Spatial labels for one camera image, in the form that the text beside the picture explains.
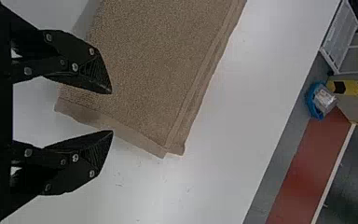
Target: red floor stripe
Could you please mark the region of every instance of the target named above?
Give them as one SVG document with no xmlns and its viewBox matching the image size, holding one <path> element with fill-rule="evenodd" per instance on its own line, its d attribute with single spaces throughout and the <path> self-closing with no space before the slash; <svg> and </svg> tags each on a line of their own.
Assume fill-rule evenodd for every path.
<svg viewBox="0 0 358 224">
<path fill-rule="evenodd" d="M 335 108 L 322 121 L 310 120 L 268 224 L 310 224 L 351 125 Z"/>
</svg>

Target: white table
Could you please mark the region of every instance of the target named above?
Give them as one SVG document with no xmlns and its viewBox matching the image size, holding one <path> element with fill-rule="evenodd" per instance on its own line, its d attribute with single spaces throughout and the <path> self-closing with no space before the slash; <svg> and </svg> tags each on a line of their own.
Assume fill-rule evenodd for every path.
<svg viewBox="0 0 358 224">
<path fill-rule="evenodd" d="M 88 3 L 4 2 L 39 28 L 67 31 Z M 71 194 L 38 197 L 4 223 L 242 223 L 337 5 L 249 0 L 184 157 L 162 161 L 116 139 L 97 179 Z M 15 86 L 16 139 L 43 147 L 95 131 L 53 111 L 57 87 L 43 78 Z"/>
</svg>

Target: gray floor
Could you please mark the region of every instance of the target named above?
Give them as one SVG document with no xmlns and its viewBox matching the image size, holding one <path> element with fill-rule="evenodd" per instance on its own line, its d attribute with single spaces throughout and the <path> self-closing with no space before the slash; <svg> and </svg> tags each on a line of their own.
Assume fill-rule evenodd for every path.
<svg viewBox="0 0 358 224">
<path fill-rule="evenodd" d="M 310 119 L 310 114 L 305 105 L 305 93 L 312 83 L 326 81 L 329 71 L 331 71 L 330 67 L 324 58 L 318 54 L 298 95 L 296 104 L 283 130 L 267 171 L 264 173 L 263 180 L 253 199 L 251 208 L 243 221 L 244 224 L 266 223 L 269 211 L 274 204 Z"/>
<path fill-rule="evenodd" d="M 318 224 L 358 224 L 358 126 L 353 132 Z"/>
</svg>

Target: brown carpet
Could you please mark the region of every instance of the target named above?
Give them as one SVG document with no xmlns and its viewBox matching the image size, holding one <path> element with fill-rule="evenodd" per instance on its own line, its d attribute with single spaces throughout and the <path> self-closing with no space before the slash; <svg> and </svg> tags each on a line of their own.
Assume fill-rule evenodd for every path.
<svg viewBox="0 0 358 224">
<path fill-rule="evenodd" d="M 163 158 L 183 155 L 212 74 L 246 0 L 105 0 L 87 40 L 114 87 L 64 86 L 56 111 Z"/>
</svg>

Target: screw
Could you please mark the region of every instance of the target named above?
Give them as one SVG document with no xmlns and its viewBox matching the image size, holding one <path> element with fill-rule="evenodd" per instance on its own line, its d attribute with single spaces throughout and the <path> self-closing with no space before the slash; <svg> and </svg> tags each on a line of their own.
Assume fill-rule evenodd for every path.
<svg viewBox="0 0 358 224">
<path fill-rule="evenodd" d="M 32 69 L 30 67 L 24 67 L 24 74 L 30 76 L 32 74 Z"/>
<path fill-rule="evenodd" d="M 95 176 L 95 171 L 90 170 L 89 171 L 89 178 L 93 178 Z"/>
<path fill-rule="evenodd" d="M 30 148 L 25 149 L 24 151 L 24 157 L 31 157 L 32 156 L 32 150 Z"/>
<path fill-rule="evenodd" d="M 45 186 L 45 192 L 48 192 L 51 190 L 51 184 L 46 184 Z"/>
<path fill-rule="evenodd" d="M 79 160 L 79 155 L 75 154 L 72 156 L 72 162 L 77 162 Z"/>
<path fill-rule="evenodd" d="M 77 69 L 79 69 L 77 63 L 72 63 L 72 70 L 74 70 L 74 72 L 77 72 Z"/>
<path fill-rule="evenodd" d="M 94 49 L 89 49 L 89 55 L 94 55 Z"/>
<path fill-rule="evenodd" d="M 46 34 L 46 40 L 48 42 L 51 42 L 53 40 L 53 37 L 51 36 L 51 34 Z"/>
</svg>

